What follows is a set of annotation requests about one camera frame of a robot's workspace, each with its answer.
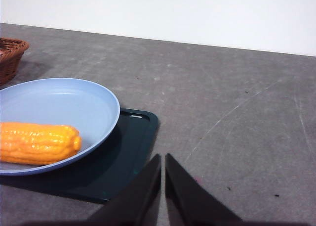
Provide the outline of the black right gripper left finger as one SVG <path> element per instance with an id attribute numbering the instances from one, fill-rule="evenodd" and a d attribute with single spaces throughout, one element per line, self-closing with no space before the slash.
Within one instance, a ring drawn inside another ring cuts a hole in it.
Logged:
<path id="1" fill-rule="evenodd" d="M 161 156 L 155 155 L 115 198 L 88 218 L 91 226 L 140 226 L 160 194 Z"/>

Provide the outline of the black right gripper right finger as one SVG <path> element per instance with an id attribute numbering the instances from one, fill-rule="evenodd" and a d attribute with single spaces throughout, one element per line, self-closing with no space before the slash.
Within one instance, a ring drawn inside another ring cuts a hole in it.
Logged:
<path id="1" fill-rule="evenodd" d="M 186 226 L 235 226 L 242 219 L 203 189 L 171 155 L 165 156 L 165 195 Z"/>

